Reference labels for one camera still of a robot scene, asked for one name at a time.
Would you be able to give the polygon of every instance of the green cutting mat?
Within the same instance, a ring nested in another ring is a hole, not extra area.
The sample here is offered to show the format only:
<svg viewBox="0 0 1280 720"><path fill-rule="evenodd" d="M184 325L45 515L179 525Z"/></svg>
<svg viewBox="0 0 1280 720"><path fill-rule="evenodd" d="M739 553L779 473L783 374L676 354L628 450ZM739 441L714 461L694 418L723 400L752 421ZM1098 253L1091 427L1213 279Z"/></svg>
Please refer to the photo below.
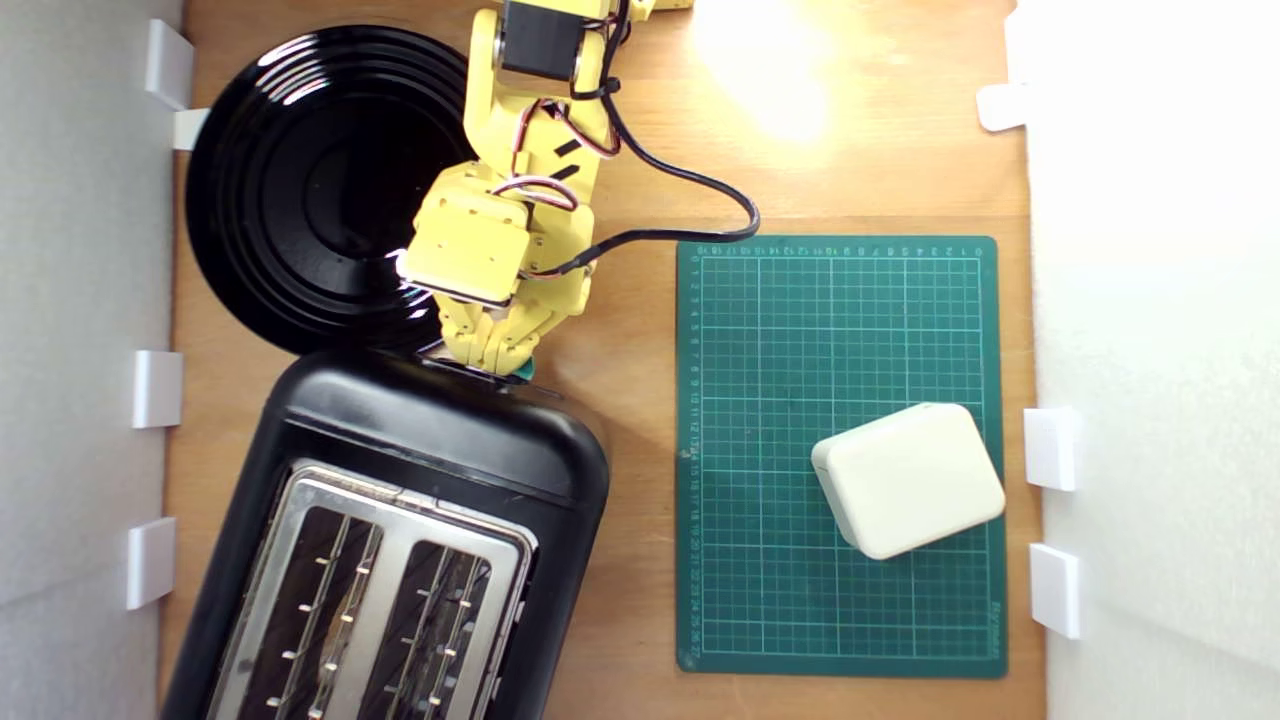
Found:
<svg viewBox="0 0 1280 720"><path fill-rule="evenodd" d="M869 560L809 464L823 437L941 401L1004 477L995 242L758 237L678 265L680 666L1004 675L1004 519Z"/></svg>

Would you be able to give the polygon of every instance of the black toaster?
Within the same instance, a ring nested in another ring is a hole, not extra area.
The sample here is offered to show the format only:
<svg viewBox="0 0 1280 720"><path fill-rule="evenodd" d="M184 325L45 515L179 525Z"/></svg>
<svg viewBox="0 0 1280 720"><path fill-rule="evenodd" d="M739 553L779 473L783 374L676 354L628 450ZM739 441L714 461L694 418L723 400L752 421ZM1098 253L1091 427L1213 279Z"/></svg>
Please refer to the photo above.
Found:
<svg viewBox="0 0 1280 720"><path fill-rule="evenodd" d="M600 437L518 380L302 357L266 402L163 717L539 717L604 510Z"/></svg>

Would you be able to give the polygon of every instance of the white plastic block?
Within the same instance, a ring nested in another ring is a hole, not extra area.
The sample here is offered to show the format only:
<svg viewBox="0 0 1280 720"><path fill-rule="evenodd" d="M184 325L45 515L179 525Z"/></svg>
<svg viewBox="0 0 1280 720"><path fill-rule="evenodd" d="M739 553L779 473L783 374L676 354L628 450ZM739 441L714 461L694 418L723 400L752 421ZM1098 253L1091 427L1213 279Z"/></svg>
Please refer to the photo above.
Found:
<svg viewBox="0 0 1280 720"><path fill-rule="evenodd" d="M161 518L129 529L128 588L124 605L137 610L173 592L178 523Z"/></svg>
<svg viewBox="0 0 1280 720"><path fill-rule="evenodd" d="M988 85L978 90L978 123L987 132L1027 124L1025 85Z"/></svg>
<svg viewBox="0 0 1280 720"><path fill-rule="evenodd" d="M205 127L209 118L209 108L197 110L178 110L173 114L173 149L195 150L196 138L200 137L200 128Z"/></svg>
<svg viewBox="0 0 1280 720"><path fill-rule="evenodd" d="M191 106L196 49L164 20L151 20L147 36L147 92L174 110Z"/></svg>
<svg viewBox="0 0 1280 720"><path fill-rule="evenodd" d="M1000 516L1005 491L960 405L923 404L814 446L840 534L884 560Z"/></svg>
<svg viewBox="0 0 1280 720"><path fill-rule="evenodd" d="M1075 428L1076 416L1071 410L1023 410L1028 483L1075 491Z"/></svg>
<svg viewBox="0 0 1280 720"><path fill-rule="evenodd" d="M1032 543L1032 618L1070 639L1080 637L1080 561Z"/></svg>
<svg viewBox="0 0 1280 720"><path fill-rule="evenodd" d="M1034 73L1036 42L1028 6L1015 8L1005 18L1005 63L1009 82L978 90L978 123L987 132L1001 132L1027 124L1030 111L1030 83Z"/></svg>
<svg viewBox="0 0 1280 720"><path fill-rule="evenodd" d="M182 423L182 354L140 350L133 361L133 427Z"/></svg>

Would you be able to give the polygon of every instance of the wooden surface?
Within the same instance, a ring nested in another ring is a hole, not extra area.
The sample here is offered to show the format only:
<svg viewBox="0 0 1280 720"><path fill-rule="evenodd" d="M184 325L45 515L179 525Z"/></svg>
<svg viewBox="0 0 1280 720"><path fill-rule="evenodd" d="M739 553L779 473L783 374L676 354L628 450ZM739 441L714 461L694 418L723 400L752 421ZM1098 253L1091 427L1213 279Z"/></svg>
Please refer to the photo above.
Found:
<svg viewBox="0 0 1280 720"><path fill-rule="evenodd" d="M463 46L483 1L191 0L197 105L261 51L340 23L408 27ZM1044 716L1044 644L1028 609L1041 538L1023 482L1033 402L1028 195L1019 133L988 136L974 91L1001 82L1012 0L698 0L637 28L620 105L658 155L751 193L768 233L988 233L1000 242L1009 488L1010 674L1000 682L686 675L675 662L673 249L600 263L588 314L539 352L540 380L600 411L613 489L564 646L549 719ZM184 170L178 164L178 179ZM728 201L623 156L602 169L598 234L654 223L728 227ZM180 214L179 224L184 220ZM214 299L178 234L174 345L187 405L172 434L166 512L178 585L164 609L161 685L184 632L257 413L289 356ZM608 351L614 347L617 351Z"/></svg>

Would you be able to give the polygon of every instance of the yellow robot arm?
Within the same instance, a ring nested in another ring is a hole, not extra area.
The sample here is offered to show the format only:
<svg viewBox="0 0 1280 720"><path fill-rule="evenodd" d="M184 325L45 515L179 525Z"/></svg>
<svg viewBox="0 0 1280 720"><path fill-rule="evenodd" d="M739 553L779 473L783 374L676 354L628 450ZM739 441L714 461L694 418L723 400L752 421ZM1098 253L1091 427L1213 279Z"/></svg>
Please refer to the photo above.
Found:
<svg viewBox="0 0 1280 720"><path fill-rule="evenodd" d="M620 8L618 3L627 3ZM475 17L463 124L479 160L431 186L401 278L435 293L456 360L498 375L586 306L594 263L556 272L591 246L600 160L621 141L600 101L618 17L691 0L507 0ZM515 90L499 69L564 81L568 96Z"/></svg>

